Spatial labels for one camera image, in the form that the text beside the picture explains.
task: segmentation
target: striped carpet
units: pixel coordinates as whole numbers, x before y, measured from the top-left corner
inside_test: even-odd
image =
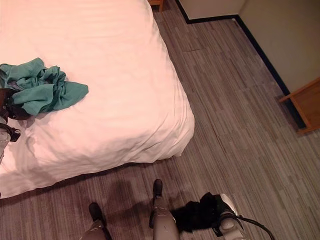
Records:
[[[320,132],[298,136],[282,92],[232,20],[187,25],[175,3],[154,12],[188,95],[195,133],[181,157],[82,175],[0,201],[0,239],[77,240],[98,202],[114,240],[152,239],[152,184],[171,208],[206,192],[226,193],[238,211],[278,240],[319,239]],[[251,239],[269,239],[244,224]],[[184,240],[216,239],[212,230]]]

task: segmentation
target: wooden table leg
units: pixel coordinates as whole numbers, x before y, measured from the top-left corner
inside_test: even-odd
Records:
[[[161,0],[159,4],[159,12],[162,12],[163,9],[164,9],[164,0]]]

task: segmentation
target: wooden nightstand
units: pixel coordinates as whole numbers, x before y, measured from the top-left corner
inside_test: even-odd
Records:
[[[162,12],[164,7],[164,0],[148,0],[151,6],[159,5],[159,12]]]

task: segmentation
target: white bed sheet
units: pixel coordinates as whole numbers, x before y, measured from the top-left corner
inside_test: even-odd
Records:
[[[89,86],[27,121],[0,165],[1,198],[80,174],[179,156],[194,116],[147,0],[1,0],[0,63],[43,59]]]

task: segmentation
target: dark baseboard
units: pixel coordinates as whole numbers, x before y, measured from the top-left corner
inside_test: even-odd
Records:
[[[244,31],[245,35],[253,45],[254,49],[256,52],[259,54],[261,57],[262,61],[264,62],[265,66],[268,68],[270,71],[271,75],[273,76],[274,80],[280,87],[281,91],[283,94],[289,95],[290,91],[287,88],[286,84],[284,81],[281,79],[280,75],[278,74],[277,70],[274,68],[270,60],[268,59],[267,55],[265,52],[262,50],[262,48],[259,46],[257,40],[255,37],[252,35],[250,30],[247,28],[246,24],[244,21],[242,21],[241,17],[238,14],[235,15],[224,15],[224,16],[213,16],[213,17],[204,17],[204,18],[197,18],[197,19],[189,19],[187,13],[185,12],[184,8],[182,7],[181,3],[179,0],[175,0],[184,19],[187,24],[197,24],[197,23],[204,23],[204,22],[209,22],[209,21],[216,21],[216,20],[224,20],[224,19],[235,19],[238,25],[241,27],[241,29]],[[290,114],[292,115],[294,121],[297,124],[297,127],[299,129],[304,129],[306,127],[306,124],[304,123],[303,119],[301,118],[299,112],[297,111],[296,107],[294,104],[288,100],[285,102],[285,105],[287,109],[289,110]]]
[[[237,17],[237,14],[234,15],[223,15],[223,16],[212,16],[212,17],[203,17],[203,18],[196,18],[196,19],[189,19],[186,11],[184,10],[184,7],[181,5],[179,0],[175,0],[176,4],[178,5],[184,20],[187,24],[198,24],[198,23],[204,23],[209,21],[216,21],[216,20],[224,20],[224,19],[235,19]]]

